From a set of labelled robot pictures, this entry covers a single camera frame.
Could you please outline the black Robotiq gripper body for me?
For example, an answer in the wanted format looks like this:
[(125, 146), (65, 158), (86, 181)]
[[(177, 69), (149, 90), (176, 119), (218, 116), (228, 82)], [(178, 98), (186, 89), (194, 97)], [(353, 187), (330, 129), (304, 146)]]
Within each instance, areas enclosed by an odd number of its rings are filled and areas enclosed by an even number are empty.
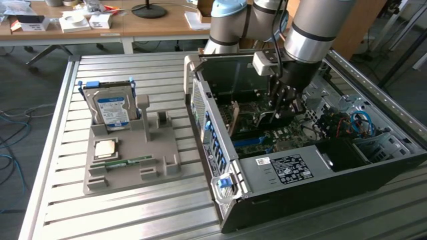
[(305, 63), (301, 61), (284, 61), (281, 63), (282, 74), (278, 81), (285, 89), (294, 89), (301, 92), (309, 85), (312, 78), (318, 70), (321, 61)]

